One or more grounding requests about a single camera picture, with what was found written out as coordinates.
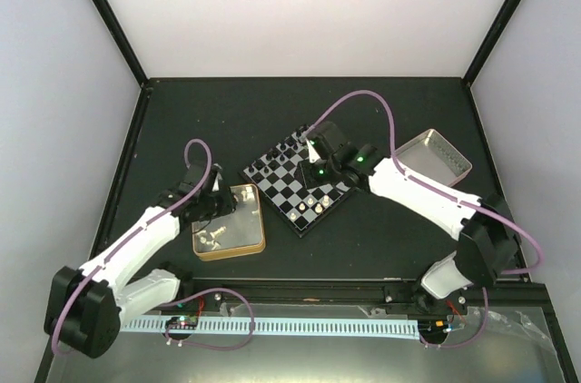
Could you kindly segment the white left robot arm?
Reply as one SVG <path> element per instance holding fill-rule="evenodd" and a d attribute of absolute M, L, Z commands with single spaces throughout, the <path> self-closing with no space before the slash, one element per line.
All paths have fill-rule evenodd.
<path fill-rule="evenodd" d="M 134 275 L 162 247 L 196 222 L 230 215 L 236 202 L 218 164 L 191 166 L 184 178 L 163 191 L 139 220 L 108 249 L 80 268 L 62 267 L 53 277 L 44 332 L 54 354 L 65 344 L 89 358 L 103 355 L 121 328 L 160 305 L 186 309 L 193 285 L 170 270 Z"/>

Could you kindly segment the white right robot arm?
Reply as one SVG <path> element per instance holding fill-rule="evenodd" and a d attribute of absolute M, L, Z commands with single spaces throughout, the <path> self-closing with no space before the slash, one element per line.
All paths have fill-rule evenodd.
<path fill-rule="evenodd" d="M 483 201 L 474 194 L 451 190 L 394 160 L 370 145 L 335 152 L 325 159 L 307 144 L 309 158 L 299 162 L 295 177 L 309 189 L 343 183 L 394 201 L 434 223 L 457 243 L 434 262 L 412 291 L 415 307 L 432 313 L 446 298 L 469 286 L 489 288 L 506 269 L 519 246 L 517 233 L 498 213 L 506 203 L 498 197 Z"/>

